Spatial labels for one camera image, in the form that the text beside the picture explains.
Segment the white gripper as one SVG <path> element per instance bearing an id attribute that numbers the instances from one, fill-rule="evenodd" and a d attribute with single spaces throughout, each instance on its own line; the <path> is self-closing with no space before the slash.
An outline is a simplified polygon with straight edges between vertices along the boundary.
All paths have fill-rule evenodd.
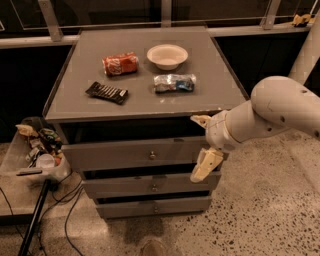
<path id="1" fill-rule="evenodd" d="M 213 147 L 200 150 L 196 166 L 190 176 L 190 180 L 194 183 L 203 181 L 223 161 L 223 153 L 230 153 L 240 146 L 227 129 L 226 116 L 227 111 L 224 110 L 212 117 L 208 115 L 190 117 L 191 121 L 206 129 L 206 141 Z"/>

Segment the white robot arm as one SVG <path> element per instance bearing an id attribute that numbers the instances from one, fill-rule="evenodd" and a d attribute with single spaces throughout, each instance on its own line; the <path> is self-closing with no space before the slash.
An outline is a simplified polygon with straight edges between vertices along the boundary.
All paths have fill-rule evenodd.
<path id="1" fill-rule="evenodd" d="M 319 60 L 319 22 L 315 21 L 290 75 L 270 76 L 259 81 L 250 99 L 213 116 L 193 115 L 191 120 L 205 129 L 208 149 L 198 155 L 190 180 L 203 181 L 243 142 L 277 135 L 290 128 L 314 138 L 320 136 L 320 98 L 304 86 Z"/>

